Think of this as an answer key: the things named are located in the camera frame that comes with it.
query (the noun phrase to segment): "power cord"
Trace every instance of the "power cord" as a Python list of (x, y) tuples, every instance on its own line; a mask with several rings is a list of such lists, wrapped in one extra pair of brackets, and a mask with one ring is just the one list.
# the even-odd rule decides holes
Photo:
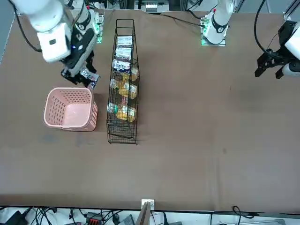
[(191, 11), (190, 9), (187, 11), (190, 12), (192, 14), (192, 16), (195, 17), (196, 19), (201, 20), (201, 18), (196, 16), (196, 14), (193, 11)]
[(72, 218), (74, 225), (76, 225), (77, 223), (76, 223), (75, 220), (74, 220), (73, 209), (70, 209), (70, 217)]
[(163, 212), (163, 214), (164, 214), (164, 225), (169, 225), (167, 220), (167, 215), (165, 214), (165, 212)]
[(52, 225), (52, 223), (50, 222), (50, 220), (48, 219), (48, 216), (47, 216), (47, 212), (50, 211), (50, 210), (52, 210), (53, 213), (57, 212), (56, 208), (50, 208), (50, 207), (48, 207), (48, 208), (42, 208), (42, 209), (40, 209), (40, 211), (42, 212), (42, 217), (41, 217), (41, 220), (40, 220), (40, 224), (42, 224), (43, 218), (45, 217), (46, 220), (47, 220), (47, 222), (48, 222), (48, 224)]
[(210, 12), (215, 8), (215, 7), (217, 7), (218, 5), (216, 4), (211, 10), (210, 10)]
[(86, 218), (88, 216), (88, 214), (86, 214), (86, 213), (83, 214), (83, 212), (81, 212), (81, 209), (79, 209), (79, 211), (84, 216), (84, 218)]
[(270, 47), (270, 45), (272, 44), (272, 41), (274, 40), (274, 38), (275, 38), (277, 35), (278, 35), (278, 33), (274, 35), (274, 37), (272, 38), (272, 40), (271, 40), (270, 44), (268, 45), (267, 49)]
[[(232, 206), (232, 212), (239, 216), (239, 221), (236, 225), (240, 225), (240, 220), (242, 217), (247, 218), (247, 219), (253, 219), (254, 216), (256, 216), (256, 213), (251, 213), (251, 212), (247, 212), (247, 215), (243, 215), (242, 212), (240, 211), (240, 208), (236, 205)], [(224, 211), (213, 211), (210, 213), (210, 225), (212, 225), (212, 216), (214, 213), (224, 213)]]
[(271, 56), (271, 57), (273, 57), (273, 58), (281, 59), (282, 57), (280, 57), (280, 56), (278, 56), (278, 55), (276, 55), (276, 54), (274, 54), (274, 53), (270, 53), (270, 52), (268, 52), (267, 50), (265, 50), (264, 47), (261, 45), (261, 43), (259, 43), (259, 40), (258, 40), (258, 38), (257, 38), (257, 33), (256, 33), (257, 19), (258, 19), (258, 15), (259, 15), (259, 13), (260, 13), (260, 11), (261, 11), (261, 9), (262, 9), (262, 7), (263, 7), (265, 1), (266, 1), (266, 0), (262, 0), (262, 3), (260, 4), (260, 6), (259, 6), (259, 8), (258, 8), (258, 10), (257, 10), (256, 16), (255, 16), (255, 19), (254, 19), (254, 38), (255, 38), (255, 41), (256, 41), (258, 47), (260, 47), (260, 49), (261, 49), (264, 53), (266, 53), (267, 55), (269, 55), (269, 56)]
[(152, 215), (152, 218), (153, 218), (153, 221), (154, 221), (154, 225), (156, 225), (155, 218), (154, 218), (154, 215), (153, 215), (152, 211), (151, 211), (151, 215)]
[(18, 13), (17, 13), (17, 9), (16, 9), (14, 3), (13, 3), (11, 0), (8, 0), (8, 1), (9, 1), (9, 3), (12, 5), (12, 7), (14, 8), (15, 17), (16, 17), (16, 19), (17, 19), (17, 22), (18, 22), (18, 25), (19, 25), (19, 28), (20, 28), (20, 31), (21, 31), (21, 33), (22, 33), (23, 38), (25, 39), (25, 41), (27, 42), (27, 44), (28, 44), (34, 51), (36, 51), (36, 52), (38, 52), (38, 53), (41, 53), (41, 52), (42, 52), (42, 49), (40, 49), (40, 48), (37, 49), (37, 48), (36, 48), (35, 46), (33, 46), (32, 43), (30, 43), (30, 41), (27, 39), (27, 37), (26, 37), (26, 35), (25, 35), (25, 33), (24, 33), (24, 30), (23, 30), (23, 27), (22, 27), (22, 25), (21, 25), (20, 19), (19, 19), (19, 16), (18, 16)]
[(75, 24), (77, 23), (78, 19), (80, 18), (81, 14), (83, 13), (83, 8), (84, 8), (85, 2), (83, 1), (81, 9), (79, 14), (76, 16), (76, 18), (74, 19), (73, 23), (72, 23), (72, 28), (74, 28)]
[(193, 23), (193, 22), (189, 22), (189, 21), (185, 21), (185, 20), (179, 19), (179, 18), (177, 18), (177, 17), (174, 17), (174, 16), (165, 15), (165, 14), (160, 14), (160, 15), (163, 15), (163, 16), (166, 16), (166, 17), (169, 17), (169, 18), (172, 18), (172, 19), (174, 19), (174, 20), (178, 20), (178, 21), (181, 21), (181, 22), (184, 22), (184, 23), (190, 24), (190, 25), (195, 25), (195, 26), (199, 26), (199, 27), (203, 27), (203, 28), (205, 28), (205, 26), (204, 26), (204, 25), (197, 24), (197, 23)]
[(102, 225), (104, 225), (104, 224), (106, 224), (111, 218), (113, 217), (113, 211), (112, 211), (112, 215), (102, 224)]
[(187, 11), (189, 11), (192, 7), (194, 7), (197, 4), (201, 5), (202, 2), (203, 0), (198, 0), (195, 4), (193, 4), (190, 8), (188, 8)]

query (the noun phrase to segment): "metal bracket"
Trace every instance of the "metal bracket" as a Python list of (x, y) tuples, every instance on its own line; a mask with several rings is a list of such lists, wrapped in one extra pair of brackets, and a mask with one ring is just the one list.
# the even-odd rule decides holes
[(299, 6), (300, 0), (294, 0), (286, 9), (286, 11), (283, 12), (283, 17), (286, 20), (291, 20), (292, 13), (296, 10), (296, 8)]
[(151, 202), (145, 202), (135, 225), (149, 225)]

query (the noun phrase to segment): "floor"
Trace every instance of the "floor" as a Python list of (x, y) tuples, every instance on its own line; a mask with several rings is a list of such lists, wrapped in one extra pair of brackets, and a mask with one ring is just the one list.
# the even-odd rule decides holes
[[(13, 214), (19, 210), (21, 213), (23, 213), (26, 208), (6, 208), (2, 211), (0, 211), (0, 223), (5, 223)], [(32, 209), (26, 219), (29, 222), (35, 222), (33, 221), (35, 218), (35, 208)], [(100, 213), (100, 210), (91, 210), (91, 209), (82, 209), (83, 213), (87, 212), (95, 212)], [(73, 220), (69, 219), (69, 213), (70, 209), (58, 209), (56, 214), (53, 214), (52, 212), (47, 213), (49, 221), (52, 223), (52, 225), (63, 225), (63, 224), (70, 224), (73, 222)], [(130, 211), (125, 210), (119, 213), (120, 221), (124, 220), (129, 215), (133, 216), (134, 221), (137, 220), (139, 211)], [(175, 223), (175, 222), (182, 222), (183, 225), (209, 225), (210, 224), (210, 214), (200, 214), (197, 212), (194, 213), (180, 213), (180, 212), (167, 212), (166, 213), (168, 223)], [(254, 217), (253, 219), (246, 219), (241, 218), (240, 223), (247, 223), (247, 222), (259, 222), (259, 221), (273, 221), (276, 219), (284, 220), (285, 225), (298, 225), (300, 222), (300, 219), (292, 219), (292, 218), (284, 218), (284, 217)], [(79, 212), (79, 210), (74, 210), (74, 220), (75, 222), (81, 222), (82, 224), (85, 223), (86, 219), (82, 216), (82, 214)], [(235, 224), (239, 220), (239, 216), (230, 216), (230, 215), (217, 215), (214, 214), (212, 217), (211, 224), (212, 225), (218, 225), (218, 224)], [(162, 212), (153, 212), (153, 216), (150, 218), (149, 225), (161, 225), (164, 222), (164, 216)], [(47, 221), (44, 218), (41, 225), (47, 225)], [(113, 225), (113, 222), (109, 220), (106, 225)]]

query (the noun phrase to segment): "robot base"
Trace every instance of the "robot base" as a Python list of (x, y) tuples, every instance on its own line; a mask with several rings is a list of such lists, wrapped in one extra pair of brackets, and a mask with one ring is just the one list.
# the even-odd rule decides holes
[[(205, 17), (201, 18), (200, 24), (204, 25), (205, 27), (209, 24), (209, 15), (206, 15)], [(226, 46), (225, 38), (219, 43), (219, 44), (212, 44), (209, 42), (206, 37), (204, 36), (204, 33), (206, 32), (206, 28), (200, 27), (200, 35), (201, 35), (201, 45), (203, 46)]]

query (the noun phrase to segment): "brown tabletop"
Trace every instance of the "brown tabletop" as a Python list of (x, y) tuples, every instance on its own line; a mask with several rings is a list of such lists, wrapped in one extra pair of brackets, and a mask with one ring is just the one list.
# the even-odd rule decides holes
[[(198, 21), (186, 12), (169, 15)], [(161, 15), (105, 13), (95, 49), (97, 128), (46, 128), (43, 107), (54, 87), (72, 86), (60, 63), (32, 51), (14, 23), (0, 65), (0, 203), (158, 210), (297, 212), (300, 79), (254, 77), (262, 54), (254, 14), (233, 14), (226, 47), (201, 46), (198, 27)], [(106, 134), (116, 19), (135, 20), (140, 65), (138, 145), (109, 144)], [(267, 47), (282, 15), (260, 15)], [(22, 19), (30, 40), (35, 31)], [(277, 38), (271, 47), (278, 47)]]

